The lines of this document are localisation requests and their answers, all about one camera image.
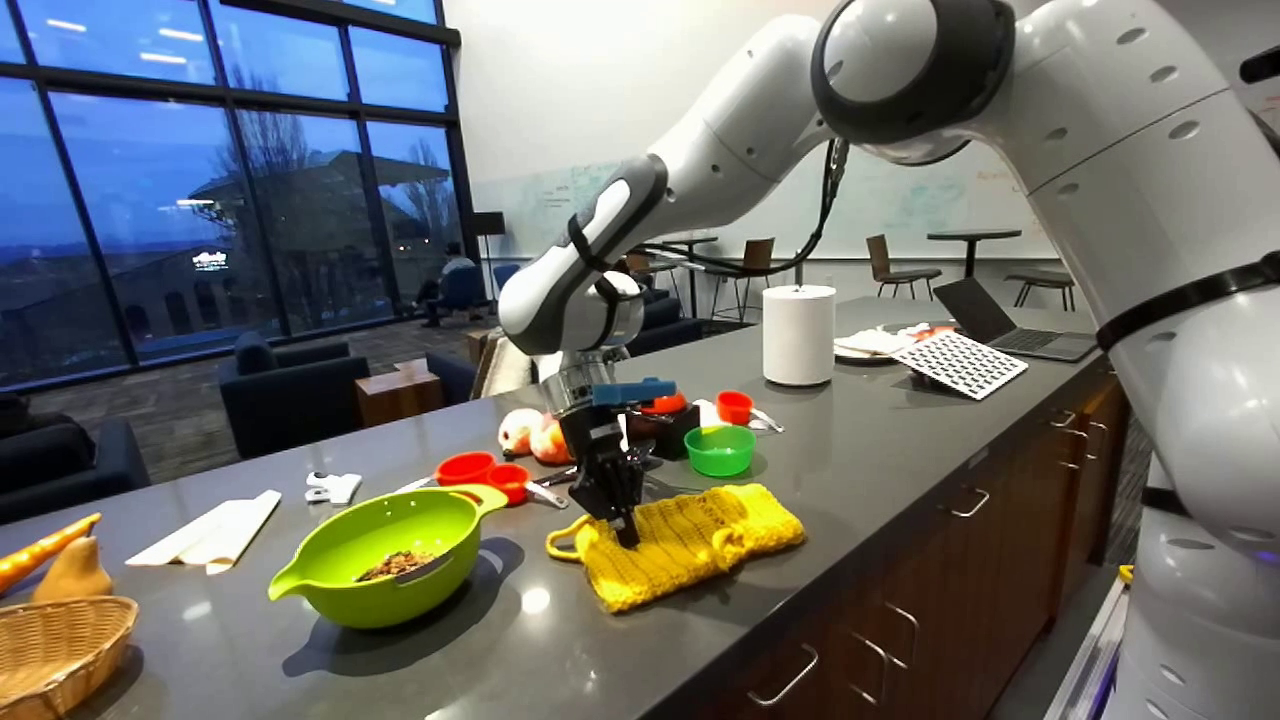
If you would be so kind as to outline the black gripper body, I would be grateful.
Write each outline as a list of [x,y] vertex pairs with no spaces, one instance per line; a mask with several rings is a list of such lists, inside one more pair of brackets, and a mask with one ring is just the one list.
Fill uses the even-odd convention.
[[588,517],[611,517],[622,481],[644,474],[644,458],[628,450],[622,410],[608,405],[573,408],[558,426],[574,462],[573,500]]

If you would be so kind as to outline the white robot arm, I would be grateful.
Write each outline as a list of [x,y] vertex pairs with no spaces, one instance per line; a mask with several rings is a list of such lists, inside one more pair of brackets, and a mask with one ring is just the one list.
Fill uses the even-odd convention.
[[1076,275],[1150,440],[1108,720],[1280,720],[1280,155],[1159,0],[841,0],[761,27],[500,290],[588,388],[636,323],[608,266],[757,209],[819,143],[988,149]]

